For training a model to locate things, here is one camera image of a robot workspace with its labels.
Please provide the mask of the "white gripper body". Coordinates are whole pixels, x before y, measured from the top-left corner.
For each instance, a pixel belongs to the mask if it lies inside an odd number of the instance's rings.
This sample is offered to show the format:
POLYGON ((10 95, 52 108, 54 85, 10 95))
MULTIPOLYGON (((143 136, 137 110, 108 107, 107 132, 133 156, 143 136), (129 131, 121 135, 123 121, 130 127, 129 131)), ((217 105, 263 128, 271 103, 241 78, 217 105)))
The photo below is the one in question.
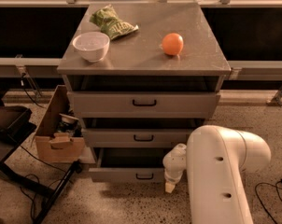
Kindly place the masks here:
POLYGON ((168 183, 177 184, 180 181, 186 170, 186 153, 187 146, 180 143, 164 156, 162 164, 164 177, 168 183))

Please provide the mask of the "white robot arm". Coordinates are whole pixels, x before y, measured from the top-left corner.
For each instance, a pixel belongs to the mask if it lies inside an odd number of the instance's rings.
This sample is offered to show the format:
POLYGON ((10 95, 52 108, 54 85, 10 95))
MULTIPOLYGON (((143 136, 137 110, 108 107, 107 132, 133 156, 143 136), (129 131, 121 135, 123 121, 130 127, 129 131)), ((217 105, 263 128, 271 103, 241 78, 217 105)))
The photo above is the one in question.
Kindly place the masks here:
POLYGON ((192 224, 254 224, 241 173, 258 172, 270 160, 260 136, 205 125, 164 156, 165 191, 172 192, 186 175, 192 224))

